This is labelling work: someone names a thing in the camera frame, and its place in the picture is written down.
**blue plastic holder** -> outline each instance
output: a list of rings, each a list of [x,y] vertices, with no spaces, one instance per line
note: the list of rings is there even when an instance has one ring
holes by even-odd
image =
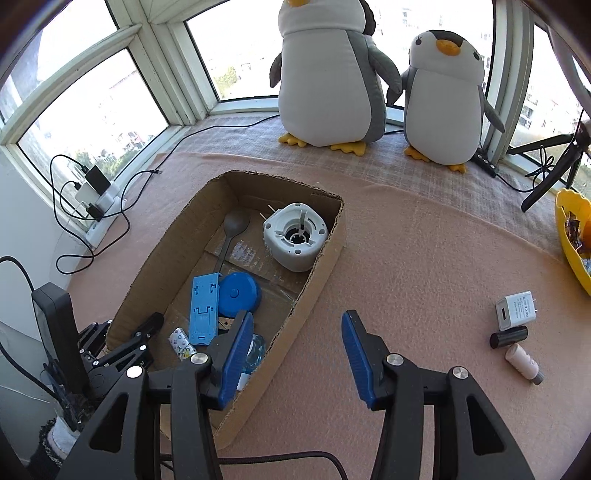
[[[246,272],[226,275],[220,282],[219,313],[234,318],[240,310],[254,312],[261,302],[261,288]]]
[[[236,395],[236,387],[248,355],[248,349],[251,346],[253,333],[254,319],[252,313],[247,312],[222,368],[222,385],[217,397],[222,410]]]
[[[359,324],[363,333],[366,334],[361,321],[359,321]],[[372,408],[376,402],[373,385],[374,373],[349,312],[345,312],[342,316],[341,332],[359,398],[366,403],[368,408]]]
[[[189,314],[189,343],[192,345],[209,345],[217,335],[219,276],[219,273],[211,273],[193,279]]]

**wall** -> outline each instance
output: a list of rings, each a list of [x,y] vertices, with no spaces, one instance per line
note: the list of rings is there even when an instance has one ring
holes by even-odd
[[[0,153],[0,257],[17,258],[35,287],[51,281],[65,288],[69,277],[57,272],[55,258],[80,250],[76,241],[62,235],[50,206]],[[39,338],[27,282],[16,266],[5,262],[0,265],[0,342],[36,377],[47,362]],[[21,459],[29,459],[39,428],[56,416],[49,399],[0,354],[0,426]]]
[[[80,253],[81,247],[57,226],[51,207],[1,152],[0,206],[0,256],[18,259],[35,287],[51,281],[66,288],[70,277],[56,270],[55,259],[62,253]],[[40,340],[27,282],[8,263],[0,265],[0,322]]]
[[[47,362],[41,342],[0,323],[0,342],[23,368],[39,378]],[[35,452],[39,429],[59,405],[0,355],[0,426],[21,460]]]

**water bottle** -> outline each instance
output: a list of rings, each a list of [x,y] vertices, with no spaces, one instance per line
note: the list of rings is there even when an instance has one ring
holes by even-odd
[[[236,388],[238,391],[244,388],[246,382],[248,382],[248,379],[251,377],[251,374],[261,364],[262,359],[265,356],[266,348],[267,346],[265,344],[265,339],[255,333],[252,336],[251,347],[249,348],[248,354],[246,355],[246,362],[244,363],[244,368],[242,369],[242,374],[240,375],[240,381],[238,382],[238,386]]]

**spoon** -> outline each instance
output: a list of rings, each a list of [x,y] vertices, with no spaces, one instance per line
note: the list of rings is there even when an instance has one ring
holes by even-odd
[[[219,273],[222,269],[222,264],[228,253],[232,238],[246,230],[249,223],[251,223],[251,214],[244,208],[234,208],[226,214],[223,220],[223,231],[226,234],[226,239],[224,240],[222,251],[217,259],[216,268],[213,270],[213,273]]]

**penguin plush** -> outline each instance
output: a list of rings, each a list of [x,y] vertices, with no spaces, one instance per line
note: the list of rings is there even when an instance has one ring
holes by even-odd
[[[284,0],[279,31],[283,50],[269,73],[271,87],[281,80],[279,113],[288,133],[279,142],[363,155],[366,142],[385,132],[377,75],[392,98],[402,94],[396,65],[371,38],[375,20],[366,1]]]
[[[410,144],[404,152],[464,173],[480,144],[483,114],[505,132],[482,91],[482,58],[460,35],[429,30],[413,39],[409,65],[402,74],[404,135]],[[388,91],[388,105],[398,97]]]

